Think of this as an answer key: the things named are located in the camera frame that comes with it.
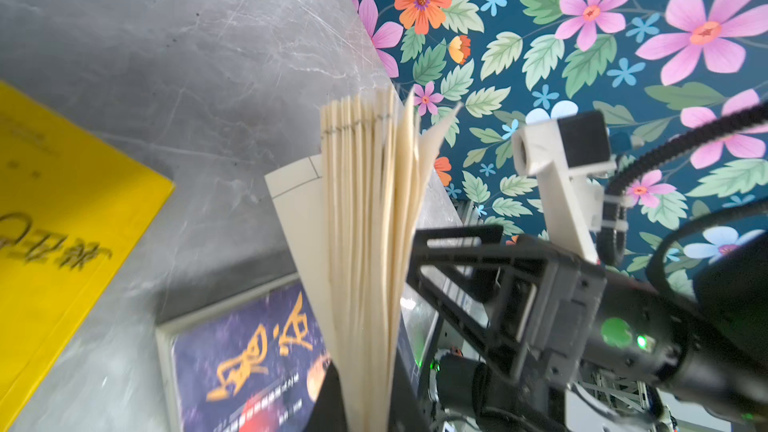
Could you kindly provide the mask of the yellow book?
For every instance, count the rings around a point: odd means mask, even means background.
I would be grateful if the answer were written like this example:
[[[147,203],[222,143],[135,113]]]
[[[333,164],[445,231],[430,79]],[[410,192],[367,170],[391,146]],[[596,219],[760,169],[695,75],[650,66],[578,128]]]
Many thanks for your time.
[[[173,183],[1,88],[1,427],[8,430]]]

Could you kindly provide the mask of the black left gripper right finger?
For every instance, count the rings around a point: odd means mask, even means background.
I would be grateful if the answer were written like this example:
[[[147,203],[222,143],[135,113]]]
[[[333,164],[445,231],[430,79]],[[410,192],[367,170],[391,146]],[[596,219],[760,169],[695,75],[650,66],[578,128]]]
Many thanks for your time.
[[[389,432],[428,432],[429,426],[413,391],[400,352],[395,358],[390,396]]]

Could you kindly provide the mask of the navy book Yuewei label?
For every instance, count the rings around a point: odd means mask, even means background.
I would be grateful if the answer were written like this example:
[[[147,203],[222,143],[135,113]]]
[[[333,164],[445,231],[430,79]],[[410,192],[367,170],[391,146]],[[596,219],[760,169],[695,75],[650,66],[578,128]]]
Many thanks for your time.
[[[319,113],[320,153],[266,178],[352,431],[389,426],[413,238],[456,115],[423,129],[389,87],[337,99]]]

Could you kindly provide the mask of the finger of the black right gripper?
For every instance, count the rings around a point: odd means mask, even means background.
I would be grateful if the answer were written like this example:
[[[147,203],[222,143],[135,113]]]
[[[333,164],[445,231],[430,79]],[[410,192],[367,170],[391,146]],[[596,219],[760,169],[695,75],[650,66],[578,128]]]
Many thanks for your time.
[[[529,355],[527,322],[539,279],[518,268],[516,251],[502,242],[501,225],[421,229],[413,240],[406,282],[496,372],[520,372]],[[433,268],[490,310],[483,325],[423,271]]]

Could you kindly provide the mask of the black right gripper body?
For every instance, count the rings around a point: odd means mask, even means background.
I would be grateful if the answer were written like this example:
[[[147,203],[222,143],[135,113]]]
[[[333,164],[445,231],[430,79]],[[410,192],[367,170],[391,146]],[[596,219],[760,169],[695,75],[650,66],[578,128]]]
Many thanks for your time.
[[[684,365],[690,315],[651,285],[607,271],[549,242],[503,248],[503,374],[560,389],[589,363],[660,386]]]

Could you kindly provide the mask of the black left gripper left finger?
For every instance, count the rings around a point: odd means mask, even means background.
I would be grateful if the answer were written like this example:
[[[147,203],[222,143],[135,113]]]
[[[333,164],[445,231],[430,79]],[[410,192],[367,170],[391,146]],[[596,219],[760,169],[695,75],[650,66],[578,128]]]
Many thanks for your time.
[[[337,368],[330,363],[305,432],[347,432],[346,413]]]

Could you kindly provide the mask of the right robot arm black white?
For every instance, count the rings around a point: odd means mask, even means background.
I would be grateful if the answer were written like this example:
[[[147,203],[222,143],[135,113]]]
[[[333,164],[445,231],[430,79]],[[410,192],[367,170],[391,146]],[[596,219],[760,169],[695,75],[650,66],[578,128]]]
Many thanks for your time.
[[[484,431],[643,430],[661,418],[661,392],[765,422],[766,234],[701,272],[693,298],[674,291],[664,258],[680,238],[762,214],[766,202],[686,223],[642,282],[596,258],[601,209],[546,204],[548,239],[513,245],[499,225],[416,233],[408,284],[478,353],[439,360],[439,402]]]

